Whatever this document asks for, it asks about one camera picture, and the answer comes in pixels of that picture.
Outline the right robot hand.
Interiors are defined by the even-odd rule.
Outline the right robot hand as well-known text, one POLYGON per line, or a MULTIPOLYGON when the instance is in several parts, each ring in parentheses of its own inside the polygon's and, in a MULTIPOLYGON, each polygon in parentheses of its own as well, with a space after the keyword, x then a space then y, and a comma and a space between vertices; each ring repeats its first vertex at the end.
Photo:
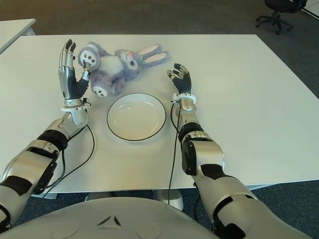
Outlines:
POLYGON ((173 70, 168 69, 167 75, 180 94, 191 93, 190 72, 185 66, 174 63, 173 70))

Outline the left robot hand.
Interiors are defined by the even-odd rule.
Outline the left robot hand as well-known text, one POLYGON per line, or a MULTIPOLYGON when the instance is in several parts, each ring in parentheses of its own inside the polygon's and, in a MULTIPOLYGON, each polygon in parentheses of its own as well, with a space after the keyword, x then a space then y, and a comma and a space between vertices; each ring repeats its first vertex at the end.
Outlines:
POLYGON ((84 61, 84 72, 81 79, 79 81, 76 80, 73 65, 75 47, 76 43, 69 39, 62 47, 59 57, 59 84, 63 97, 66 101, 82 98, 88 89, 91 77, 91 66, 89 63, 84 61))

